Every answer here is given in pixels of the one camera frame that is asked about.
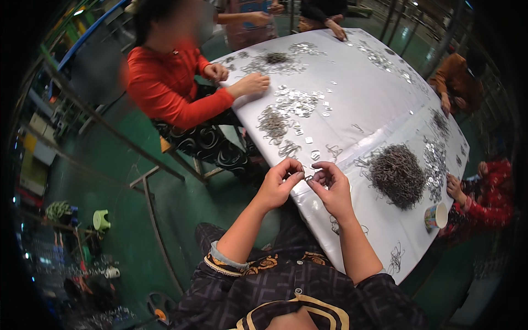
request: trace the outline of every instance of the brown jacket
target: brown jacket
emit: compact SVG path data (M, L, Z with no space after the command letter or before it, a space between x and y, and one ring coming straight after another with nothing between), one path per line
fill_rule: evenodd
M454 97L463 98L466 108L461 110L471 113L480 107L483 88L482 83L473 79L466 69L466 59L457 53L451 54L436 71L436 76L429 79L429 83L436 87L438 93L448 92Z

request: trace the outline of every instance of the factory floor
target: factory floor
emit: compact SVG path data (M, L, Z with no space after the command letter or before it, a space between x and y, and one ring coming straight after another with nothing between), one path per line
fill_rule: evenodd
M287 35L289 19L277 17L276 21L279 34ZM369 19L349 17L344 26L360 27L379 36L383 21L375 16ZM400 24L391 44L396 52L403 49L411 30L410 23L403 21ZM403 58L420 71L435 45L435 40L419 31ZM204 44L202 51L209 60L229 53L221 34ZM149 180L150 189L155 194L161 235L178 280L186 290L191 284L193 269L201 260L194 241L195 226L200 222L211 222L228 228L256 190L241 185L229 172L213 177L208 186L202 185L170 156L161 154L158 133L126 95L111 106L104 117L118 131L186 178L183 183L165 172L159 172ZM466 170L466 176L471 176L475 174L476 164L484 158L484 153L470 121L465 121L461 128L471 145ZM228 137L235 138L233 131L225 132ZM154 167L100 125L93 126L83 136L69 137L63 147L78 161L125 183L132 182ZM138 320L149 316L145 299L152 291L161 291L175 301L179 300L180 295L159 251L144 195L82 173L57 157L48 178L45 205L59 200L68 200L79 208L79 220L84 228L91 223L95 210L109 211L111 229L101 241L102 248L105 254L112 255L113 260L119 262L121 278L116 283L116 289L120 302L132 310ZM272 240L278 232L278 225L276 215L270 213L263 223L256 246L262 247ZM442 246L431 248L401 284L403 290L428 314L431 328L437 328L458 305L472 277L473 259L483 250L487 239L479 237L449 250ZM150 324L145 328L158 329L160 326Z

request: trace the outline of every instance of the colorful paper cup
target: colorful paper cup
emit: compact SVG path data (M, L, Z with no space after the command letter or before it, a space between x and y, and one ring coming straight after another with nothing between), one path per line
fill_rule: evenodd
M427 228L444 228L447 225L447 207L444 203L431 206L423 217Z

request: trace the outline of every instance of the white tablecloth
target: white tablecloth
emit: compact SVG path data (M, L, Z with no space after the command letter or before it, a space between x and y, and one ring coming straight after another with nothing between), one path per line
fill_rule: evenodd
M329 106L329 117L323 117L324 107L319 102L316 110L309 118L299 118L292 115L302 125L304 134L296 136L291 129L285 139L292 140L302 146L296 155L307 166L307 175L314 170L309 165L314 163L310 158L311 151L321 151L318 161L332 161L332 155L327 152L325 145L339 145L344 151L337 159L337 165L350 180L352 202L359 222L368 228L367 238L380 258L384 267L391 270L397 284L414 268L423 254L427 251L438 230L428 232L423 224L425 209L434 205L429 200L429 191L424 191L424 198L416 208L401 211L394 205L387 204L387 199L378 196L369 187L371 184L360 175L361 168L353 165L353 160L370 151L392 143L406 143L420 160L424 167L423 137L435 138L428 122L432 117L430 108L440 109L440 100L429 85L398 55L391 55L387 48L376 38L361 29L346 29L348 38L353 46L338 41L329 30L310 31L263 42L242 51L247 51L249 58L238 58L238 52L217 59L221 62L229 56L234 56L234 71L229 79L223 83L229 86L237 82L243 72L238 71L241 66L251 61L251 56L263 50L271 52L287 52L293 43L310 42L318 46L318 50L327 55L301 54L297 58L301 61L299 67L306 71L289 76L271 75L270 89L261 95L251 95L235 101L233 109L238 118L248 130L253 141L261 151L270 166L278 164L282 158L278 156L278 147L270 145L269 140L263 139L264 132L259 131L257 117L267 105L275 103L274 92L278 86L285 84L288 88L311 93L323 91ZM359 45L378 50L393 62L395 68L390 72L376 67L369 55L360 51ZM412 83L402 77L401 71L409 74ZM352 125L358 125L363 132ZM452 116L449 118L451 136L447 143L446 163L451 173L462 177L467 156L460 154L460 145L465 138L459 133L458 125ZM305 138L311 137L312 144L306 144ZM456 156L462 160L462 167L456 164ZM330 261L344 272L339 237L332 230L332 224L321 200L311 191L305 182L300 182L292 191L308 226L312 230ZM442 201L451 207L452 199L443 189ZM400 249L400 267L391 266L391 251Z

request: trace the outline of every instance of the wooden stool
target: wooden stool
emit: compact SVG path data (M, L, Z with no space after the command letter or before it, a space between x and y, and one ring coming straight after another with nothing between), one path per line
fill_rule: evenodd
M194 162L194 168L192 168L174 149L174 147L167 142L163 137L159 137L159 142L161 143L162 148L162 154L169 154L172 158L174 158L175 161L178 162L184 169L186 169L189 173L191 173L195 178L197 178L201 183L207 184L207 180L209 180L214 175L223 172L224 169L217 167L214 170L207 172L205 174L203 173L203 167L202 163L198 161L197 159L193 158Z

